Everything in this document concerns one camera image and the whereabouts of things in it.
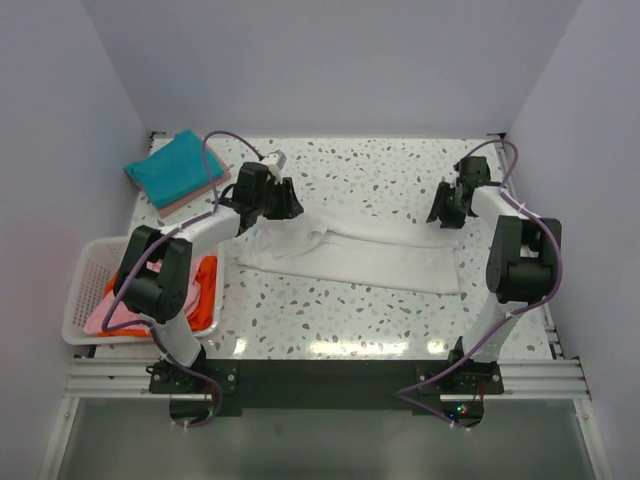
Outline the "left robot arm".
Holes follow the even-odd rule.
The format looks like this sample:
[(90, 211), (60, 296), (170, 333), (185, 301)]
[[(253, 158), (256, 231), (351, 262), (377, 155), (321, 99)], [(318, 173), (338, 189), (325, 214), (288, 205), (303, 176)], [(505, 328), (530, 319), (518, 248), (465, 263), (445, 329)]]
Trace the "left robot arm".
[(284, 164), (280, 151), (245, 162), (231, 196), (217, 197), (211, 212), (162, 230), (141, 226), (129, 238), (102, 331), (146, 329), (175, 365), (171, 378), (185, 392), (200, 390), (207, 380), (207, 368), (197, 361), (203, 347), (184, 312), (192, 260), (244, 234), (261, 217), (288, 220), (304, 212), (292, 179), (282, 175)]

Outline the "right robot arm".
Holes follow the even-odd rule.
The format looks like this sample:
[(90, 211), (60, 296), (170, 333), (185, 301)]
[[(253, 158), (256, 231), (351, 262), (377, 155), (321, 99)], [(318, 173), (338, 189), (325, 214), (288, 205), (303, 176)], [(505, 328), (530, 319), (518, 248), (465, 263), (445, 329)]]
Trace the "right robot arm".
[(481, 380), (477, 364), (497, 361), (518, 320), (557, 293), (563, 275), (562, 225), (516, 202), (491, 179), (485, 158), (467, 156), (454, 170), (454, 182), (439, 183), (427, 221), (460, 229), (475, 217), (493, 230), (485, 270), (488, 297), (472, 328), (450, 350), (445, 369), (448, 386), (466, 393)]

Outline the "white t shirt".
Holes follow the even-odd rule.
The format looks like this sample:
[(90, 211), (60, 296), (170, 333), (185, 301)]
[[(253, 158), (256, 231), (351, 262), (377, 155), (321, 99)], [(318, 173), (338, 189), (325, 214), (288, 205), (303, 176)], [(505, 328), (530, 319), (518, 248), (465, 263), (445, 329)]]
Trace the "white t shirt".
[(238, 263), (265, 272), (411, 292), (460, 292), (457, 236), (429, 224), (317, 207), (260, 219)]

